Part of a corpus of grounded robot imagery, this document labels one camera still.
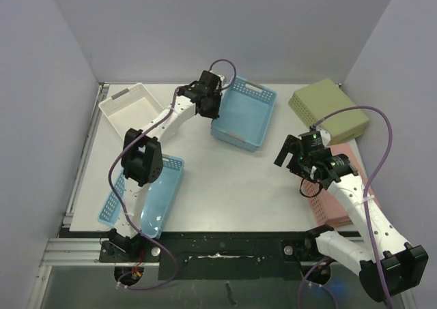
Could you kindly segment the white perforated plastic basket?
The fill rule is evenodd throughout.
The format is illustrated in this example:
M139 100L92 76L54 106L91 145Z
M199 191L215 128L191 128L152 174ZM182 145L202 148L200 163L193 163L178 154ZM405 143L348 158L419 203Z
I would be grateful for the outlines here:
M142 83L109 96L98 106L121 140L129 129L146 127L164 111L164 107Z

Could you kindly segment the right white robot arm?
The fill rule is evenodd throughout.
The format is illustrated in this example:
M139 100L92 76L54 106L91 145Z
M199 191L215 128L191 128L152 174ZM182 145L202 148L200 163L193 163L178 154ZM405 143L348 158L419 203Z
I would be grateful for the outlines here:
M317 130L288 135L274 164L282 166L288 155L287 169L336 198L364 241L358 246L322 226L308 232L306 256L314 261L328 256L341 263L358 276L366 294L376 302L418 286L429 259L427 252L423 246L412 246L373 197L364 195L365 184L349 157L334 155Z

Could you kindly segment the olive green plastic basket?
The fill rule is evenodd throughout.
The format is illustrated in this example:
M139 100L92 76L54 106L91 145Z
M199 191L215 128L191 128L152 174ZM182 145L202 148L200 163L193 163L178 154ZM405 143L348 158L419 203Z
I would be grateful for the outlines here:
M340 87L328 78L296 90L288 105L307 127L335 111L356 106ZM362 110L354 109L328 118L319 124L318 128L327 131L330 134L329 143L336 145L362 135L368 125L368 116Z

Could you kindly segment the small light blue basket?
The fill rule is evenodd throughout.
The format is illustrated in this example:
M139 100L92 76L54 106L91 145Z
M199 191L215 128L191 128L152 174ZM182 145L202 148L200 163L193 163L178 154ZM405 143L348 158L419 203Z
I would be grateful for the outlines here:
M245 151L263 144L277 99L276 91L236 77L223 95L211 135Z

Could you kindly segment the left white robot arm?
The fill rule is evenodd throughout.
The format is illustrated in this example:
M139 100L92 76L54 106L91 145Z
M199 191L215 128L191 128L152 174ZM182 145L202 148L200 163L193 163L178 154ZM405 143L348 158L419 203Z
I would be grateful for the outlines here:
M111 189L98 219L111 227L109 243L125 262L136 259L145 242L161 235L182 181L184 162L162 151L177 129L196 115L219 116L224 78L204 70L179 86L170 105L144 128L129 128L121 154L108 172Z

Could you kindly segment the large light blue basket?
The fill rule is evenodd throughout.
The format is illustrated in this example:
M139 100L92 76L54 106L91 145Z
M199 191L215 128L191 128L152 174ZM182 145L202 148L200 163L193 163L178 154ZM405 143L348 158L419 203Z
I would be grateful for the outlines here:
M178 193L183 174L183 159L163 156L163 171L160 177L150 184L141 213L139 227L148 237L153 239L160 237ZM98 221L113 228L122 216L121 211L122 208L116 195L110 192L98 214Z

